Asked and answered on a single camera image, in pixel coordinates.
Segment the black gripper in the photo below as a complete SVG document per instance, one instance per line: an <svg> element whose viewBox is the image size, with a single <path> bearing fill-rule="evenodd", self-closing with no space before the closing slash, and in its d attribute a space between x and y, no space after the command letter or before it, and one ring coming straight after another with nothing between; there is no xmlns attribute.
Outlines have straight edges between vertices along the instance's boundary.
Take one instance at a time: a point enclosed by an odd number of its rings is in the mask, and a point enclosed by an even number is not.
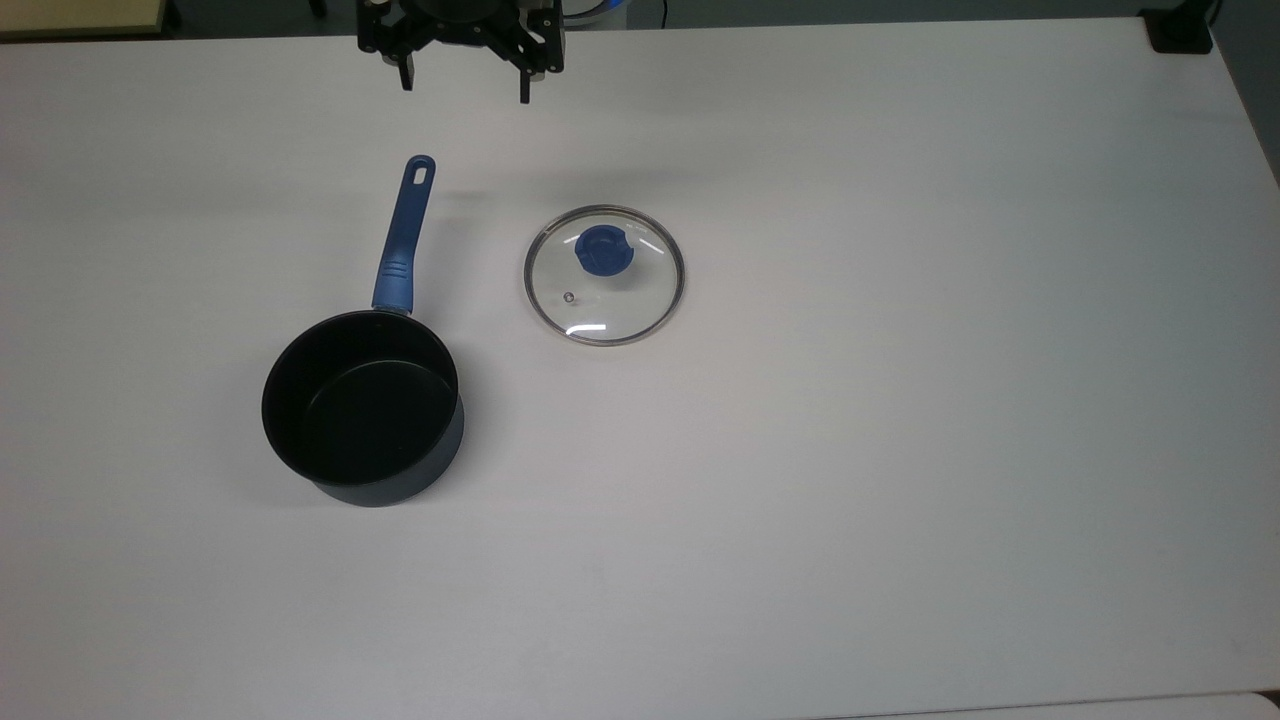
<svg viewBox="0 0 1280 720"><path fill-rule="evenodd" d="M431 42L490 50L518 72L518 101L532 85L564 69L562 1L357 1L357 44L398 72L413 90L413 54Z"/></svg>

